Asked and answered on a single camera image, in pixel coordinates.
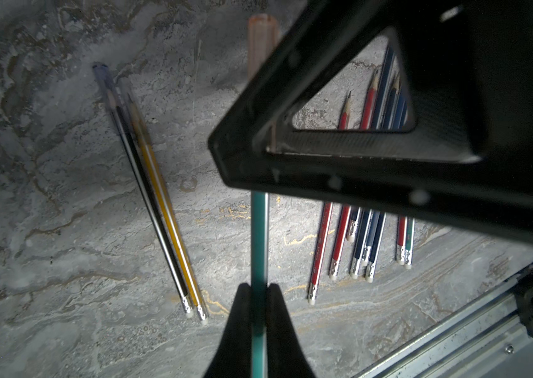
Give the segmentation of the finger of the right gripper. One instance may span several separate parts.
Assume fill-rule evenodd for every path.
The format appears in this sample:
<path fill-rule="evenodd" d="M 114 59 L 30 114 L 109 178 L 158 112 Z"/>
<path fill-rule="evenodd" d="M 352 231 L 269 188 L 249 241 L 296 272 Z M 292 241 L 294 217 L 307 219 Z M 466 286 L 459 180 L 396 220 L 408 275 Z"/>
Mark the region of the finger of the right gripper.
<path fill-rule="evenodd" d="M 311 1 L 209 138 L 230 187 L 410 206 L 476 192 L 482 159 L 473 81 L 479 1 Z M 372 40 L 387 36 L 404 121 L 299 130 L 294 116 Z"/>

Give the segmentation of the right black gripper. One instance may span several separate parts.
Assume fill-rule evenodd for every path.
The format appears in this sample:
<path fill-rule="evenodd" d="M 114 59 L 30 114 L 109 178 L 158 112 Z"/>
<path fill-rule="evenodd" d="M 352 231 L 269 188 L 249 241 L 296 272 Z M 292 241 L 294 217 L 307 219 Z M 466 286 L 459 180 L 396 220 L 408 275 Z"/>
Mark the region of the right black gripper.
<path fill-rule="evenodd" d="M 396 1 L 420 218 L 533 243 L 533 1 Z"/>

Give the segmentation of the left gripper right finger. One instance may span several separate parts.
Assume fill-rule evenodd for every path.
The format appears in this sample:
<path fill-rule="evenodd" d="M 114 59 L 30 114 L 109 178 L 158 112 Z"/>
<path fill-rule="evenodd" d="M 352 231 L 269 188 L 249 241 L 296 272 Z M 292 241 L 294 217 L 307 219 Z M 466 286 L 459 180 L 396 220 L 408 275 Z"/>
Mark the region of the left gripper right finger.
<path fill-rule="evenodd" d="M 266 352 L 268 377 L 315 377 L 299 344 L 281 288 L 266 291 Z"/>

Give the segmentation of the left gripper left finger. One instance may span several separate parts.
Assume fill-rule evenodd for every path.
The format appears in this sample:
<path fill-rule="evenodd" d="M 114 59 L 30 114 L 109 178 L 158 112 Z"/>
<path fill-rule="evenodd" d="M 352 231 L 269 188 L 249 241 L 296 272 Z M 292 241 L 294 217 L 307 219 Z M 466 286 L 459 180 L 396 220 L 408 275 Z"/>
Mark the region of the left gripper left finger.
<path fill-rule="evenodd" d="M 250 377 L 252 371 L 252 289 L 239 285 L 216 354 L 204 377 Z"/>

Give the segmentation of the green pencil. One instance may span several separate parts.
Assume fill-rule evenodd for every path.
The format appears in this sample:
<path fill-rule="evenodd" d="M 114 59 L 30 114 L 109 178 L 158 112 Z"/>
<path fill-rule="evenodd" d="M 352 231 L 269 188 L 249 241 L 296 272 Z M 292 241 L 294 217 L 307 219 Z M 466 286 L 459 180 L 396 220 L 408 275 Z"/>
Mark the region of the green pencil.
<path fill-rule="evenodd" d="M 406 236 L 405 236 L 405 267 L 412 269 L 414 258 L 414 227 L 415 219 L 408 217 L 406 219 Z"/>
<path fill-rule="evenodd" d="M 251 194 L 252 377 L 267 377 L 269 195 Z"/>

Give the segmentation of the red pencil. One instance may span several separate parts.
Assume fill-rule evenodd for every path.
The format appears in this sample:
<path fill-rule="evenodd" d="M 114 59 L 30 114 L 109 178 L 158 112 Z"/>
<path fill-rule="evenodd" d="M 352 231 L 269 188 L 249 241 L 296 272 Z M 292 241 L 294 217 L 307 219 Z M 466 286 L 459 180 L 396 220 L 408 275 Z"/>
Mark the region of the red pencil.
<path fill-rule="evenodd" d="M 405 264 L 405 244 L 406 244 L 406 217 L 399 216 L 397 238 L 396 238 L 396 252 L 395 260 L 398 264 Z"/>
<path fill-rule="evenodd" d="M 351 92 L 349 91 L 345 96 L 343 110 L 340 115 L 337 126 L 338 131 L 345 130 L 348 127 L 348 118 L 351 106 Z M 314 306 L 318 297 L 318 287 L 321 281 L 321 271 L 324 264 L 326 253 L 326 244 L 329 235 L 330 223 L 332 218 L 332 203 L 324 202 L 321 212 L 321 220 L 319 223 L 319 230 L 317 234 L 317 242 L 315 247 L 315 258 L 310 274 L 310 283 L 308 286 L 307 302 Z"/>
<path fill-rule="evenodd" d="M 359 124 L 359 130 L 361 131 L 367 130 L 370 126 L 370 121 L 373 116 L 375 98 L 379 87 L 380 76 L 381 70 L 377 68 L 370 81 L 370 85 L 367 88 L 366 99 L 362 107 L 362 118 Z M 337 237 L 333 249 L 332 263 L 329 270 L 329 276 L 332 280 L 337 280 L 340 273 L 343 247 L 350 224 L 350 217 L 351 206 L 343 205 L 337 228 Z"/>

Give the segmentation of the yellow pencil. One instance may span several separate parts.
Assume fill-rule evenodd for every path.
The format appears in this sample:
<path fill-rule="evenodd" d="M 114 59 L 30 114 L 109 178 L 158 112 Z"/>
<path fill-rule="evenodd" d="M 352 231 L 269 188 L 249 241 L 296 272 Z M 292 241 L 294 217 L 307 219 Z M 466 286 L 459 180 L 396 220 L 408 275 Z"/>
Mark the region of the yellow pencil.
<path fill-rule="evenodd" d="M 167 235 L 176 254 L 177 263 L 184 277 L 184 282 L 189 290 L 190 299 L 192 300 L 192 304 L 198 313 L 200 323 L 202 325 L 207 325 L 207 307 L 204 303 L 203 296 L 200 292 L 200 287 L 192 270 L 190 258 L 184 246 L 184 241 L 181 236 L 178 222 L 176 221 L 170 196 L 168 194 L 167 185 L 159 169 L 159 163 L 157 162 L 156 155 L 152 148 L 150 133 L 138 104 L 137 96 L 135 96 L 133 93 L 133 87 L 129 80 L 123 79 L 119 86 L 122 91 L 124 103 L 126 104 L 131 116 L 134 134 L 135 137 L 137 137 L 137 144 L 143 155 L 145 171 L 147 172 L 151 181 L 152 191 L 154 197 L 156 197 L 157 203 L 159 204 L 159 211 L 162 219 L 165 221 Z"/>

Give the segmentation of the orange clear pencil cap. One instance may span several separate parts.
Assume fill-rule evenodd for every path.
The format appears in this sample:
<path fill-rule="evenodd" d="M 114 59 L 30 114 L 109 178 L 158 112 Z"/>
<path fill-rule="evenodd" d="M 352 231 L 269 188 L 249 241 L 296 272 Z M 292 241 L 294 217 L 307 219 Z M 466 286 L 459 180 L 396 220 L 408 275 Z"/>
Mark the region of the orange clear pencil cap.
<path fill-rule="evenodd" d="M 277 19 L 269 14 L 256 14 L 247 24 L 247 78 L 252 80 L 269 58 L 279 40 Z"/>

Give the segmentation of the black pencil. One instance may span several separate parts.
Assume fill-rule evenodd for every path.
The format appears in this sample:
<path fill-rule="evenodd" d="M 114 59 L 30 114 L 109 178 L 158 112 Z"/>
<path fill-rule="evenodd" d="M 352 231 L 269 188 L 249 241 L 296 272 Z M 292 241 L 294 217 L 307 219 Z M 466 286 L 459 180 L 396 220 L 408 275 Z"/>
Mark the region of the black pencil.
<path fill-rule="evenodd" d="M 103 63 L 95 62 L 92 64 L 92 70 L 96 82 L 98 83 L 100 93 L 104 98 L 111 122 L 117 129 L 118 135 L 124 146 L 126 156 L 128 157 L 140 193 L 145 202 L 151 223 L 156 231 L 159 245 L 162 248 L 162 253 L 167 261 L 175 287 L 178 291 L 184 315 L 187 318 L 192 318 L 193 308 L 189 299 L 189 290 L 187 289 L 181 269 L 178 266 L 173 247 L 167 238 L 165 225 L 163 224 L 161 217 L 159 217 L 159 207 L 135 145 L 130 117 L 116 91 L 115 82 L 109 68 Z"/>

